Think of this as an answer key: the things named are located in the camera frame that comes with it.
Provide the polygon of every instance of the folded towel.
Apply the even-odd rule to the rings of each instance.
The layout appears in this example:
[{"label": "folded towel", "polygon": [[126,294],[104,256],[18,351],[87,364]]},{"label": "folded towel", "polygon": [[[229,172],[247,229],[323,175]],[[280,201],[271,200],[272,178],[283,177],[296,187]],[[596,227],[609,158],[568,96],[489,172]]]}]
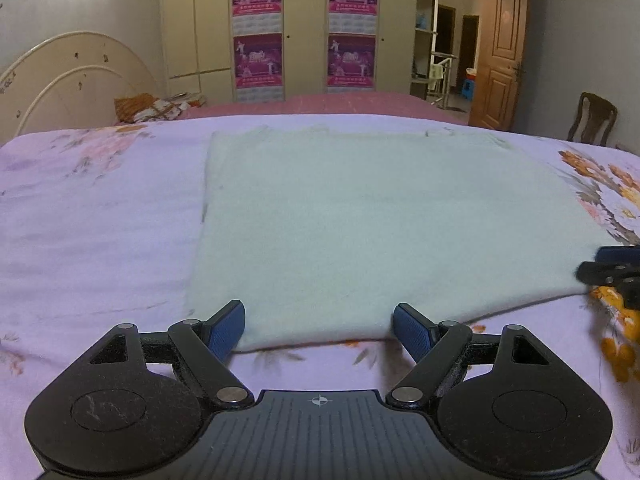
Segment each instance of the folded towel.
[{"label": "folded towel", "polygon": [[546,166],[458,132],[214,134],[188,308],[242,300],[247,351],[384,338],[401,301],[465,321],[584,292],[612,238]]}]

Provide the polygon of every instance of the bed headboard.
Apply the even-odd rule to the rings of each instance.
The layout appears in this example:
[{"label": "bed headboard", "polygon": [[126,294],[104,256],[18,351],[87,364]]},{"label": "bed headboard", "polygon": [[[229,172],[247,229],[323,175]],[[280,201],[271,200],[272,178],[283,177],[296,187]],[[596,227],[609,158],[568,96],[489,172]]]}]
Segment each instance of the bed headboard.
[{"label": "bed headboard", "polygon": [[158,95],[151,72],[124,44],[70,32],[32,48],[0,76],[0,146],[15,136],[116,123],[113,99]]}]

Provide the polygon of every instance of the blue gripper pad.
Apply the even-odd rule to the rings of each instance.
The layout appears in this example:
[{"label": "blue gripper pad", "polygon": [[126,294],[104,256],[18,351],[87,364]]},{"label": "blue gripper pad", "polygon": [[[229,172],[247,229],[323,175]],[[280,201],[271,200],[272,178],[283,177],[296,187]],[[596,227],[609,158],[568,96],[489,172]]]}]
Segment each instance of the blue gripper pad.
[{"label": "blue gripper pad", "polygon": [[244,332],[244,306],[238,303],[229,313],[211,327],[207,347],[220,362],[224,362]]},{"label": "blue gripper pad", "polygon": [[632,264],[638,266],[640,265],[640,247],[601,247],[596,253],[595,261],[601,264]]},{"label": "blue gripper pad", "polygon": [[427,328],[400,305],[394,310],[393,329],[394,334],[415,362],[427,355],[435,344]]}]

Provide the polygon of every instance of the floral bedsheet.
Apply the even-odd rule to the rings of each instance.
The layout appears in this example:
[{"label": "floral bedsheet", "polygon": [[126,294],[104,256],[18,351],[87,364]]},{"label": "floral bedsheet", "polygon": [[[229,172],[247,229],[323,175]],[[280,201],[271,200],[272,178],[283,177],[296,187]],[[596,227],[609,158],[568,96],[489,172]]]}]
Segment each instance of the floral bedsheet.
[{"label": "floral bedsheet", "polygon": [[[209,136],[262,124],[323,124],[345,132],[470,130],[386,116],[240,116],[47,132],[1,148],[0,456],[11,459],[0,460],[0,478],[39,475],[22,428],[24,411],[91,343],[119,322],[135,322],[147,332],[188,317],[184,291],[202,216]],[[640,243],[636,156],[495,135],[548,164],[613,238]],[[598,288],[589,296],[526,306],[470,325],[475,332],[500,333],[512,322],[527,326],[608,403],[614,436],[600,473],[640,478],[638,314],[625,310],[612,289]],[[311,396],[363,388],[384,394],[413,364],[389,340],[235,354],[230,368],[255,393],[297,389]],[[488,368],[474,366],[468,376]],[[170,374],[161,365],[154,369]]]}]

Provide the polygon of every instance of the floor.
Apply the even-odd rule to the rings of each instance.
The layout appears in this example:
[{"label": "floor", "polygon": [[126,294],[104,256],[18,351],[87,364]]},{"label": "floor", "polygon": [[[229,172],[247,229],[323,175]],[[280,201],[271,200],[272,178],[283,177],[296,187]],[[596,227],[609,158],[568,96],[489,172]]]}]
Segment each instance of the floor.
[{"label": "floor", "polygon": [[[436,99],[435,97],[433,98],[428,97],[427,101],[433,102],[435,101],[435,99]],[[456,118],[464,121],[465,124],[468,124],[470,111],[471,111],[471,101],[463,98],[462,95],[460,94],[455,94],[453,92],[449,94],[449,107],[446,110],[447,114],[453,115]]]}]

